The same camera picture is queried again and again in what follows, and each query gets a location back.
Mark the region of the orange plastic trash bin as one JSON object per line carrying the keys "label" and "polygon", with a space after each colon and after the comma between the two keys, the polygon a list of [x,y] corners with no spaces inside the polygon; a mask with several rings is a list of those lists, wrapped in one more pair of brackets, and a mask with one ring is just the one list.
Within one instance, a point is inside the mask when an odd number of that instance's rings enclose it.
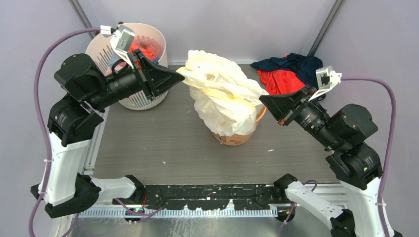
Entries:
{"label": "orange plastic trash bin", "polygon": [[225,133],[224,135],[218,133],[212,133],[216,140],[218,140],[221,144],[228,145],[228,146],[239,146],[251,139],[255,130],[258,127],[259,122],[263,118],[267,108],[263,106],[258,114],[255,117],[255,120],[252,122],[252,125],[248,122],[244,124],[244,127],[240,127],[234,131],[234,133]]}

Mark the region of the pale yellow trash bag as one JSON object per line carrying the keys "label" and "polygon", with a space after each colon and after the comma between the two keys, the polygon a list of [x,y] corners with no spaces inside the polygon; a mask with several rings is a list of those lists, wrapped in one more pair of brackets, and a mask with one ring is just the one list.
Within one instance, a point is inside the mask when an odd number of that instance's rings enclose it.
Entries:
{"label": "pale yellow trash bag", "polygon": [[259,97],[268,95],[236,62],[203,50],[189,50],[177,72],[185,77],[199,117],[214,133],[231,134],[246,122],[252,125],[263,107]]}

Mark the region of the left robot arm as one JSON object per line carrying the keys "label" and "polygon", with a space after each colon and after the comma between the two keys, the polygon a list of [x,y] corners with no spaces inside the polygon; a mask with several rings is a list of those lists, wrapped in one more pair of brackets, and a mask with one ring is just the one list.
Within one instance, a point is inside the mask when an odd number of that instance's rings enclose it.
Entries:
{"label": "left robot arm", "polygon": [[81,159],[107,107],[141,91],[148,99],[158,97],[183,81],[184,76],[135,50],[129,53],[124,67],[112,69],[108,75],[102,74],[89,55],[72,55],[54,78],[66,95],[49,112],[49,177],[31,187],[33,196],[45,201],[44,209],[51,218],[81,213],[97,202],[113,199],[140,203],[145,188],[133,175],[119,179],[82,175]]}

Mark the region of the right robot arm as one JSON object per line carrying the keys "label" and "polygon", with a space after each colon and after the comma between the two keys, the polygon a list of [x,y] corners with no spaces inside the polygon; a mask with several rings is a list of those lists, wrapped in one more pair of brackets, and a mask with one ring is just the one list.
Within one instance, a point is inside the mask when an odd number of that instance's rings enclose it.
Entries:
{"label": "right robot arm", "polygon": [[370,112],[348,104],[330,116],[314,94],[315,88],[306,86],[291,94],[262,95],[260,101],[280,125],[296,122],[331,152],[326,161],[346,191],[350,207],[333,205],[290,174],[274,182],[276,200],[300,204],[334,237],[398,237],[378,202],[384,172],[379,155],[365,142],[378,130]]}

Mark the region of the red plastic trash bag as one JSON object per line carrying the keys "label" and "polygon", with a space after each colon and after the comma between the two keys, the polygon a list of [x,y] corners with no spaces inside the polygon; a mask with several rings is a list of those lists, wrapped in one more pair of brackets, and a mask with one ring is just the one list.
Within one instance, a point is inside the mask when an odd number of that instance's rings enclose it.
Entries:
{"label": "red plastic trash bag", "polygon": [[136,36],[129,48],[129,52],[139,49],[148,59],[158,62],[163,54],[163,47],[154,39]]}

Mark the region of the pink plastic trash bag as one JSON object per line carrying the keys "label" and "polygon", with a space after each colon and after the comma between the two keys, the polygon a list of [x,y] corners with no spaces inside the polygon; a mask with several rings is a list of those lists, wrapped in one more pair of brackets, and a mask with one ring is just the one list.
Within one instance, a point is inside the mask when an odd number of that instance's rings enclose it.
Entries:
{"label": "pink plastic trash bag", "polygon": [[104,76],[107,76],[111,73],[117,73],[121,71],[126,66],[126,63],[122,62],[114,67],[112,70],[112,66],[108,67],[107,70],[104,72]]}

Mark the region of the blue plastic trash bag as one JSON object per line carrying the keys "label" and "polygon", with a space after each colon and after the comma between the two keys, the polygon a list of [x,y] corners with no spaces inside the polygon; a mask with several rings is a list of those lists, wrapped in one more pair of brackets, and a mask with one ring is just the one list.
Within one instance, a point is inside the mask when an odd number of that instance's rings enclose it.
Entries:
{"label": "blue plastic trash bag", "polygon": [[112,57],[109,59],[109,61],[108,61],[107,65],[108,65],[109,67],[112,67],[112,66],[115,64],[115,62],[116,62],[116,61],[118,61],[119,59],[120,59],[120,57],[119,57],[118,55],[114,54],[114,55],[112,55]]}

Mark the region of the red cloth garment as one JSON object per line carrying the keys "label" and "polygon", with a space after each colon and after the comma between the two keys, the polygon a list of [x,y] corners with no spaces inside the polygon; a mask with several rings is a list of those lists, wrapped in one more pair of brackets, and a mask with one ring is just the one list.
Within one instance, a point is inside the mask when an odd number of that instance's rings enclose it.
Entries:
{"label": "red cloth garment", "polygon": [[291,53],[253,62],[251,67],[256,70],[261,84],[269,94],[288,94],[306,86],[296,75],[299,59],[304,59],[304,56]]}

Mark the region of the navy blue cloth garment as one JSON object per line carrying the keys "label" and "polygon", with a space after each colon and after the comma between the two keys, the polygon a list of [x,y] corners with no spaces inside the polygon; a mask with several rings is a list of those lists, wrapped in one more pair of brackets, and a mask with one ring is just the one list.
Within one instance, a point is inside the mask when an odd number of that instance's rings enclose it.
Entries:
{"label": "navy blue cloth garment", "polygon": [[253,62],[250,66],[264,72],[275,70],[294,72],[300,81],[318,89],[316,70],[323,67],[323,62],[315,56],[303,56],[296,53],[290,53],[281,58],[271,57]]}

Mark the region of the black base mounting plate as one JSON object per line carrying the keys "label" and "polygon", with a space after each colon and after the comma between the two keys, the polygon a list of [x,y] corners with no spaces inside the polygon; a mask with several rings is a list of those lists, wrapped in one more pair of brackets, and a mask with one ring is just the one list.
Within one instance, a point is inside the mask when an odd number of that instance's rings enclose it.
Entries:
{"label": "black base mounting plate", "polygon": [[291,201],[271,184],[147,185],[139,197],[122,198],[125,205],[145,205],[153,210],[224,210],[232,202],[235,210],[267,210]]}

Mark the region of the aluminium rail frame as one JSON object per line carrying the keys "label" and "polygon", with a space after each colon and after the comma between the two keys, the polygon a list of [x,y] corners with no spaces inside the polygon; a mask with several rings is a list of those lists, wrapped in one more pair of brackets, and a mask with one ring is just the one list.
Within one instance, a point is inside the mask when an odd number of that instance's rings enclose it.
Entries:
{"label": "aluminium rail frame", "polygon": [[96,203],[79,218],[139,219],[132,212],[153,218],[278,217],[291,201],[275,193],[272,184],[148,185],[139,202],[125,200]]}

